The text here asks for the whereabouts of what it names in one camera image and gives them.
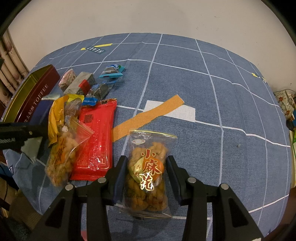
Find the yellow snack packet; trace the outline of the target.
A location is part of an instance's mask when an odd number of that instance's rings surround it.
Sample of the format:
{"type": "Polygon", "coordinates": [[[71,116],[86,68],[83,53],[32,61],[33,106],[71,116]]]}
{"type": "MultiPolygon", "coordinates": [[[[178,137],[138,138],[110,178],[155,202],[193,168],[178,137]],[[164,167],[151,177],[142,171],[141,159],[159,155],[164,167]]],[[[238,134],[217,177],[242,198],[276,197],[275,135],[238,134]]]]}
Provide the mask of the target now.
{"type": "Polygon", "coordinates": [[[60,133],[62,127],[65,125],[65,118],[67,115],[73,117],[75,120],[78,120],[83,101],[84,96],[77,94],[66,94],[61,97],[55,97],[49,111],[49,145],[57,142],[58,133],[60,133]]]}

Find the clear fried twist snack bag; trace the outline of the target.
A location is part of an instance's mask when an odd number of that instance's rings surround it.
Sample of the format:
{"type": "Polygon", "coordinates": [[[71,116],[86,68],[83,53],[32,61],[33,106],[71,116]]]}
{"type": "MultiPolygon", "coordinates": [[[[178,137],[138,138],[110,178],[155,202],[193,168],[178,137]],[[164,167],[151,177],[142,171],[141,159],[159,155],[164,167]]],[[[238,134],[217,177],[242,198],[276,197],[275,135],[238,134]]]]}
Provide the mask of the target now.
{"type": "Polygon", "coordinates": [[[165,170],[177,138],[169,133],[130,130],[121,210],[138,218],[171,217],[165,170]]]}

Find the blue dark candy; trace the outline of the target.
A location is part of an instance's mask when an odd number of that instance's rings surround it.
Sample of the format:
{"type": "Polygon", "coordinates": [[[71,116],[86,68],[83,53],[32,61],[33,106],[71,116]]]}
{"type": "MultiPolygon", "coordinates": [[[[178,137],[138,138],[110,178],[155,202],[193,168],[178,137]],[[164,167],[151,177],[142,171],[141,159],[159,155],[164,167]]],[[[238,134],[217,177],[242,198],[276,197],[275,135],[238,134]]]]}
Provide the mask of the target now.
{"type": "Polygon", "coordinates": [[[84,97],[82,106],[95,106],[97,102],[103,100],[104,97],[107,96],[107,94],[116,83],[117,81],[114,80],[110,82],[103,81],[100,84],[93,85],[84,97]]]}

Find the light blue candy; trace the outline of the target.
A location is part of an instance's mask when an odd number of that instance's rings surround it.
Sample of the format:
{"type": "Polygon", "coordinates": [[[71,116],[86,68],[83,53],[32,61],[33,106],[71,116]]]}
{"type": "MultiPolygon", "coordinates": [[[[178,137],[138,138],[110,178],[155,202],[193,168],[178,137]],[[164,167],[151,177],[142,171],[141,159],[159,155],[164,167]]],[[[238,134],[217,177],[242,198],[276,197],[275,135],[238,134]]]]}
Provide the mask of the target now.
{"type": "Polygon", "coordinates": [[[110,65],[102,71],[102,73],[99,75],[99,78],[119,78],[123,75],[124,70],[125,66],[118,64],[110,65]]]}

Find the floral fabric item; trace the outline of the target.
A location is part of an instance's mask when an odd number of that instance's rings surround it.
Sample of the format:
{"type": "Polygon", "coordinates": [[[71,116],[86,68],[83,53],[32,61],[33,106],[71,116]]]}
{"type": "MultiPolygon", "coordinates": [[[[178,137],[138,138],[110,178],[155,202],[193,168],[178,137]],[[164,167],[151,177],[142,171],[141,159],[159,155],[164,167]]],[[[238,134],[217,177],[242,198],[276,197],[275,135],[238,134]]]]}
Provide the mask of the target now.
{"type": "Polygon", "coordinates": [[[287,90],[277,91],[274,94],[282,112],[285,115],[285,118],[287,120],[290,119],[295,111],[295,101],[293,100],[293,95],[287,90]]]}

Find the red gold toffee tin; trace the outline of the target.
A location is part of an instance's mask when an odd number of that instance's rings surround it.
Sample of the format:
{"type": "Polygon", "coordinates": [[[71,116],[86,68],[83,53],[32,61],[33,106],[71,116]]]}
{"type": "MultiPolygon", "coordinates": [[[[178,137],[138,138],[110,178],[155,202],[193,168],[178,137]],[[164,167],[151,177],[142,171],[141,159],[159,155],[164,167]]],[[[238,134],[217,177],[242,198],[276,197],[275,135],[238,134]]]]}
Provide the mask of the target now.
{"type": "Polygon", "coordinates": [[[51,92],[59,80],[60,75],[51,64],[29,74],[13,94],[1,121],[28,123],[42,98],[51,92]]]}

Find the grey cake block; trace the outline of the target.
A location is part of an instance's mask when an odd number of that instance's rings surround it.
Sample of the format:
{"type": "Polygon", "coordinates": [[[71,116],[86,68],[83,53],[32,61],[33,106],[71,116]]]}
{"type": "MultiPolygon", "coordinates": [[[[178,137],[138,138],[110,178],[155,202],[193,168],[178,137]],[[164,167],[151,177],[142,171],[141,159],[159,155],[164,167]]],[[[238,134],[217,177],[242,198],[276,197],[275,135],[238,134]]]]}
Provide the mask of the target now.
{"type": "Polygon", "coordinates": [[[92,73],[81,72],[66,88],[64,94],[86,95],[95,84],[96,81],[92,73]]]}

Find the pink white cake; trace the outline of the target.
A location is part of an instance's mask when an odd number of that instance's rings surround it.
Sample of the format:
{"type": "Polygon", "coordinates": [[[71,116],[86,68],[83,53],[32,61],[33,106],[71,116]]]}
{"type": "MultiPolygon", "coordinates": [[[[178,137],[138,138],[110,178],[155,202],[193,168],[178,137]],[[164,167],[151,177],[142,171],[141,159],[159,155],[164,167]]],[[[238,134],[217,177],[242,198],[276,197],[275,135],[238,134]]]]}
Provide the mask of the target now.
{"type": "Polygon", "coordinates": [[[65,91],[69,85],[74,81],[76,78],[76,74],[73,69],[69,69],[61,78],[58,86],[62,91],[65,91]]]}

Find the dark blue snack packet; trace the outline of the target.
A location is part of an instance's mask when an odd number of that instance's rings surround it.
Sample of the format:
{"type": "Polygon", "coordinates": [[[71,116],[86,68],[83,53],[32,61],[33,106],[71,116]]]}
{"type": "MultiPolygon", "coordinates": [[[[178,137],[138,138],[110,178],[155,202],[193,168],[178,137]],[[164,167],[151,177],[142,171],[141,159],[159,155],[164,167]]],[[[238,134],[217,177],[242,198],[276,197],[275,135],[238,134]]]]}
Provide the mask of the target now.
{"type": "Polygon", "coordinates": [[[21,147],[21,152],[32,163],[39,161],[48,144],[48,120],[49,111],[53,104],[53,101],[58,99],[60,94],[49,94],[42,97],[40,104],[37,106],[37,110],[33,113],[33,117],[29,122],[29,126],[37,128],[37,133],[33,134],[33,137],[29,137],[24,145],[21,147]]]}

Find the red snack packet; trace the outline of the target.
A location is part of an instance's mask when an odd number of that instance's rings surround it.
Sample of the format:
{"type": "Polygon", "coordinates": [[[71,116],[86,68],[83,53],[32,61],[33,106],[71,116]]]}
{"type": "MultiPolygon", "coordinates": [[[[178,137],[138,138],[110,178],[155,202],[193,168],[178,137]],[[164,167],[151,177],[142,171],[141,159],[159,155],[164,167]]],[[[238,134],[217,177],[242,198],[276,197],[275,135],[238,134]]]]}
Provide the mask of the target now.
{"type": "Polygon", "coordinates": [[[112,128],[117,99],[97,102],[95,106],[82,107],[79,121],[93,130],[93,135],[80,150],[73,166],[70,180],[94,181],[104,177],[113,166],[112,128]]]}

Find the blue grid tablecloth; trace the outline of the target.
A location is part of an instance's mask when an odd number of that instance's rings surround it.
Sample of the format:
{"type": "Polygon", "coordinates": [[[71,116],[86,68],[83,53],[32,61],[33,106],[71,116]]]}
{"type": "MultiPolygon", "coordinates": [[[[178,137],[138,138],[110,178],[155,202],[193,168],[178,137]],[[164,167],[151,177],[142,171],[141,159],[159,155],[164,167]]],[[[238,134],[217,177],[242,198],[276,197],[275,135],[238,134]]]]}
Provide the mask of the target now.
{"type": "Polygon", "coordinates": [[[144,130],[177,136],[172,155],[189,175],[208,185],[227,183],[263,236],[287,207],[291,147],[285,116],[257,67],[200,40],[167,34],[123,33],[79,41],[45,55],[53,65],[89,72],[125,66],[108,94],[117,99],[119,125],[178,95],[184,104],[144,130]]]}

